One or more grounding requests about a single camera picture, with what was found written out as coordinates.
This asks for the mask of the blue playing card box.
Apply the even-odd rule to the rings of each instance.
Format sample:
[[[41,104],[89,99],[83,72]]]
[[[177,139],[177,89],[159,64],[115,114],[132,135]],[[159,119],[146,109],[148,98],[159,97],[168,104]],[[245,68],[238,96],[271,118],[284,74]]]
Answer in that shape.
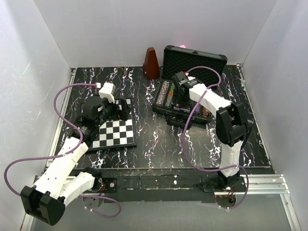
[[[174,110],[180,111],[180,112],[186,112],[190,113],[191,109],[190,108],[181,108],[181,107],[173,107]]]

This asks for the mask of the purple black chip stack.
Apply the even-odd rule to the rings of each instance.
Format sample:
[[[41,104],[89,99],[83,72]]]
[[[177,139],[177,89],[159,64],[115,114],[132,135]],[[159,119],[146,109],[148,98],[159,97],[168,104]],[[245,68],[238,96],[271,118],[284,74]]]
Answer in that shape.
[[[200,114],[200,111],[201,111],[201,107],[198,106],[198,107],[196,108],[196,110],[194,111],[194,114],[195,114],[195,115],[199,115],[199,114]]]

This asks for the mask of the brown black chip stack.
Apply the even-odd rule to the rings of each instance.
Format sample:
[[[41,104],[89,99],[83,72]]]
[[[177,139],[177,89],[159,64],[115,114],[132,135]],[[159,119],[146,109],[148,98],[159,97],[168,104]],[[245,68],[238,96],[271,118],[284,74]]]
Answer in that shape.
[[[203,107],[202,109],[202,117],[205,117],[205,118],[211,117],[211,112],[205,107]]]

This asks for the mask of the black poker chip case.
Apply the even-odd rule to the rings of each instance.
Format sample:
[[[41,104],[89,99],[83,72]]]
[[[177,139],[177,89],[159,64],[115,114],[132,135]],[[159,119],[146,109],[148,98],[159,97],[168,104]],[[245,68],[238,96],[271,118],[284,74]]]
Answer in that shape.
[[[171,108],[165,107],[169,89],[171,84],[174,84],[172,77],[178,72],[189,72],[190,76],[197,78],[206,86],[216,84],[218,82],[217,75],[222,75],[227,61],[228,58],[222,54],[208,53],[172,45],[166,46],[164,48],[161,83],[152,105],[153,112],[164,114],[166,116],[166,122],[169,125],[184,127],[190,113],[180,112],[173,109],[173,107],[176,107],[175,103],[178,90],[176,86],[174,88]],[[170,85],[163,105],[158,106],[156,105],[156,101],[164,81],[168,81]]]

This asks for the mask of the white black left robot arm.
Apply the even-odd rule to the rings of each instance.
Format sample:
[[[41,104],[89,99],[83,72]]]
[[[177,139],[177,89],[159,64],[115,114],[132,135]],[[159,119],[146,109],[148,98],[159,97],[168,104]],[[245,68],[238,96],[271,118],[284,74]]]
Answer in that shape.
[[[31,187],[21,190],[25,212],[53,226],[59,222],[65,208],[83,192],[102,193],[110,190],[109,184],[116,185],[116,179],[103,178],[101,171],[91,167],[83,169],[69,182],[66,179],[99,136],[101,126],[128,120],[130,111],[126,99],[110,102],[97,95],[88,97],[74,121],[76,127],[69,132],[51,165]]]

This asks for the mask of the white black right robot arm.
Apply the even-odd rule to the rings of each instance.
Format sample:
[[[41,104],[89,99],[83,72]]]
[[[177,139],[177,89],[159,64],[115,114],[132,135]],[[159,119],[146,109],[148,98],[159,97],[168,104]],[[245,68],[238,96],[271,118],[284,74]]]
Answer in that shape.
[[[202,81],[189,76],[189,72],[178,72],[171,79],[180,96],[187,97],[206,108],[216,121],[216,136],[221,143],[221,162],[218,173],[218,187],[229,191],[240,177],[239,156],[253,127],[246,116],[242,103],[233,103],[212,91],[221,83],[218,72],[207,68],[218,76],[218,82],[206,86]]]

